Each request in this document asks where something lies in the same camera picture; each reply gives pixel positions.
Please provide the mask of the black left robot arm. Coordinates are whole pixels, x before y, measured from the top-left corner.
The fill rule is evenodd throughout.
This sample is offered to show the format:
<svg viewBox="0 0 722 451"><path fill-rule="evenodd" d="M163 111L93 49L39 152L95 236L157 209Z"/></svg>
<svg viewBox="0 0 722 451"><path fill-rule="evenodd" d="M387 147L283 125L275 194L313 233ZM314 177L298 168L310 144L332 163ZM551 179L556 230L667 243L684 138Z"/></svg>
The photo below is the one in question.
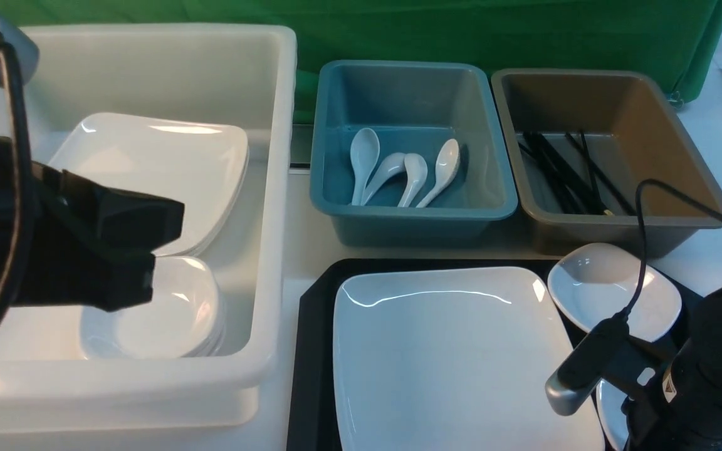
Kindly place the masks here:
<svg viewBox="0 0 722 451"><path fill-rule="evenodd" d="M12 145L0 137L0 276L14 220ZM14 306L118 311L152 297L154 251L181 236L184 204L32 163L36 222Z"/></svg>

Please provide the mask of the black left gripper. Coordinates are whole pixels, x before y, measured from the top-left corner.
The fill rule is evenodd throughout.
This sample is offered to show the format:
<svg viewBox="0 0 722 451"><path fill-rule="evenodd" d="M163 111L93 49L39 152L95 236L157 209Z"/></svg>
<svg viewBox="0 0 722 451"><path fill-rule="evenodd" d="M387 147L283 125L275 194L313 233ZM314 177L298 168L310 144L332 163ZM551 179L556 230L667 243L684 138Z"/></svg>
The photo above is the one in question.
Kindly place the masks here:
<svg viewBox="0 0 722 451"><path fill-rule="evenodd" d="M154 252L182 234L184 204L33 163L38 216L20 306L115 312L151 301Z"/></svg>

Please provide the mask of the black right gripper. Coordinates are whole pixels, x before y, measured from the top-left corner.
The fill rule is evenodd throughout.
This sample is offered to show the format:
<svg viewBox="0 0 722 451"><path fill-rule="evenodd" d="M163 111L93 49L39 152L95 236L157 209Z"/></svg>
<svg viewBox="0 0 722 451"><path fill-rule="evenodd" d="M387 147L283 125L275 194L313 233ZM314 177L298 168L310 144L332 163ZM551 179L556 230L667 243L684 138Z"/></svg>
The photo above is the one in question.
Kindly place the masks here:
<svg viewBox="0 0 722 451"><path fill-rule="evenodd" d="M722 450L722 288L689 311L676 353L630 339L604 380L624 394L622 450Z"/></svg>

